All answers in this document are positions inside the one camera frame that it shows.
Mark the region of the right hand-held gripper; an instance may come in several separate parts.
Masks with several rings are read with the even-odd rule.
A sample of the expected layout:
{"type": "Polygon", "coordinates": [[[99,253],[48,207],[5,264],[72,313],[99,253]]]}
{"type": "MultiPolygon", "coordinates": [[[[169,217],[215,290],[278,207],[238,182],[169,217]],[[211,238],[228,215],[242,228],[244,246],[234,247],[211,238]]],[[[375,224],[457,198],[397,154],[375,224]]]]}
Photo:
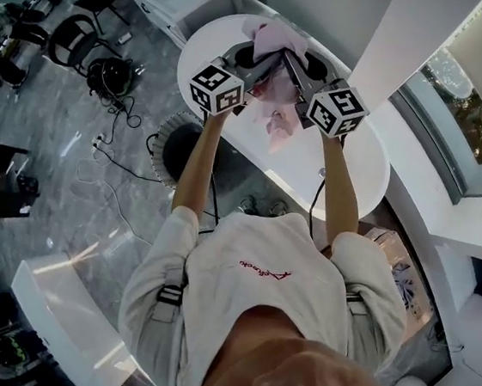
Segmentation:
{"type": "Polygon", "coordinates": [[[284,67],[297,95],[296,111],[302,129],[317,127],[323,135],[341,138],[355,131],[369,115],[358,91],[338,74],[330,60],[317,51],[308,50],[302,57],[282,50],[284,67]],[[303,85],[321,87],[311,95],[303,85]]]}

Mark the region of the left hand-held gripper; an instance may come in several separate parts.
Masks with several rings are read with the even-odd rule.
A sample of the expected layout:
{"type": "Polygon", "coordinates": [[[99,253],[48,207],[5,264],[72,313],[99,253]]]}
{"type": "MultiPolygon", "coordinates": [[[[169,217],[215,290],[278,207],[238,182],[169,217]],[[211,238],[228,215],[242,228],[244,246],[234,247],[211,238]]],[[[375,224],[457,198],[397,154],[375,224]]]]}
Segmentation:
{"type": "Polygon", "coordinates": [[[253,89],[271,75],[282,56],[280,51],[256,56],[249,40],[229,48],[226,58],[200,57],[188,83],[193,102],[214,114],[248,107],[253,89]]]}

